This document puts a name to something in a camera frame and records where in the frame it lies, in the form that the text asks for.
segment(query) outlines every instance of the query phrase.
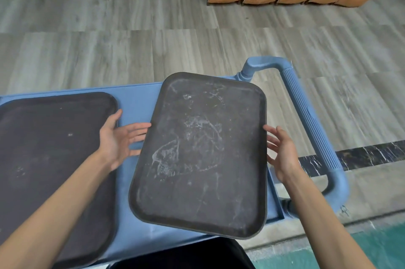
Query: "dark brown tray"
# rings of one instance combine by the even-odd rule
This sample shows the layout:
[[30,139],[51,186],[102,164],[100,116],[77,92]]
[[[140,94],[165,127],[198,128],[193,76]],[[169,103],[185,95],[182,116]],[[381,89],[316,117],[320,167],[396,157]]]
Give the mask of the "dark brown tray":
[[245,239],[267,215],[266,96],[190,73],[162,85],[132,180],[142,221]]
[[[0,106],[0,244],[50,197],[100,144],[117,110],[94,92],[12,100]],[[54,268],[95,261],[115,235],[115,172],[101,184]]]

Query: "cart handle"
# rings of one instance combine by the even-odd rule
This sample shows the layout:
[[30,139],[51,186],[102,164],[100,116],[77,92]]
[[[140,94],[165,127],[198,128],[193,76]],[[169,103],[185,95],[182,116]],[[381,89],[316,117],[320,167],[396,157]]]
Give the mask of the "cart handle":
[[[235,78],[236,80],[250,82],[255,72],[266,68],[276,68],[281,74],[281,78],[286,85],[292,103],[304,125],[311,144],[321,164],[326,167],[328,186],[322,194],[333,211],[337,212],[349,197],[349,183],[342,165],[328,140],[325,130],[319,122],[314,108],[306,97],[291,63],[281,57],[250,57],[246,60],[242,71],[237,73]],[[284,211],[289,216],[292,218],[298,217],[291,199],[282,199],[281,203]]]

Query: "hand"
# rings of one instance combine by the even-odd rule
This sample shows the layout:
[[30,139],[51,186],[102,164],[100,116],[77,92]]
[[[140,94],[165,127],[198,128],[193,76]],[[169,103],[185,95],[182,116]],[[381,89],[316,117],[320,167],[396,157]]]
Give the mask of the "hand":
[[280,126],[274,128],[264,125],[263,128],[275,136],[267,135],[267,148],[276,152],[277,156],[272,159],[267,155],[267,161],[274,166],[277,178],[284,184],[292,174],[302,171],[297,150],[292,139]]
[[129,145],[145,140],[150,123],[133,123],[115,128],[122,109],[110,115],[100,129],[100,147],[97,152],[103,157],[110,171],[117,169],[129,156],[137,156],[140,149],[129,149]]

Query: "person's left arm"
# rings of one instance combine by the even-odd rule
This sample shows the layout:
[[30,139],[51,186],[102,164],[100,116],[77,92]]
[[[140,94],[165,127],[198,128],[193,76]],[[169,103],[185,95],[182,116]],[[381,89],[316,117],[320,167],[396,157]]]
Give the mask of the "person's left arm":
[[142,141],[150,123],[115,128],[122,110],[100,129],[100,147],[0,246],[4,269],[50,268],[100,184],[128,156],[129,144]]

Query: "blue cart shelf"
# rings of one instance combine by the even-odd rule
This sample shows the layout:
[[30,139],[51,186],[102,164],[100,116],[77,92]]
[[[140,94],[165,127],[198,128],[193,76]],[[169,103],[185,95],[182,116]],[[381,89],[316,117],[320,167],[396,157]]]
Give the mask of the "blue cart shelf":
[[[304,125],[306,133],[315,149],[318,158],[327,171],[328,186],[322,192],[334,211],[337,211],[349,196],[349,185],[331,143],[322,128],[316,113],[311,106],[306,94],[300,86],[296,73],[284,58],[280,57],[251,57],[247,59],[241,72],[236,76],[225,77],[239,81],[250,82],[254,73],[267,68],[276,68],[286,85],[291,100]],[[106,92],[113,95],[124,113],[119,125],[124,126],[134,122],[149,122],[155,108],[162,82],[126,85],[117,87],[100,87],[91,89],[75,89],[58,92],[30,93],[3,96],[0,104],[8,101],[88,92]],[[117,233],[116,236],[96,264],[116,262],[177,246],[195,243],[212,238],[211,235],[196,233],[187,230],[175,229],[166,226],[144,223],[138,220],[128,204],[128,193],[137,157],[129,157],[117,170]],[[274,182],[268,172],[268,194],[275,195]],[[273,197],[268,197],[267,224],[276,223],[287,218],[296,218],[294,204],[289,199],[278,199],[274,203]]]

